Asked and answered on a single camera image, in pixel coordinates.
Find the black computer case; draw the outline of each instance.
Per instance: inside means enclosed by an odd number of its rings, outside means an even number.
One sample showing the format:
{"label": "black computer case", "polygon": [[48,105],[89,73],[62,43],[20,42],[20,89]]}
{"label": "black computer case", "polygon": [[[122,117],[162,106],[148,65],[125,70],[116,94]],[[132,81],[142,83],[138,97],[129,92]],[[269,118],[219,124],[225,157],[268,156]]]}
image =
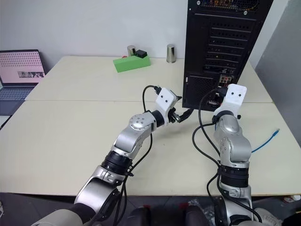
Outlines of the black computer case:
{"label": "black computer case", "polygon": [[[237,83],[273,0],[188,0],[183,107],[199,108]],[[202,104],[214,111],[221,97]]]}

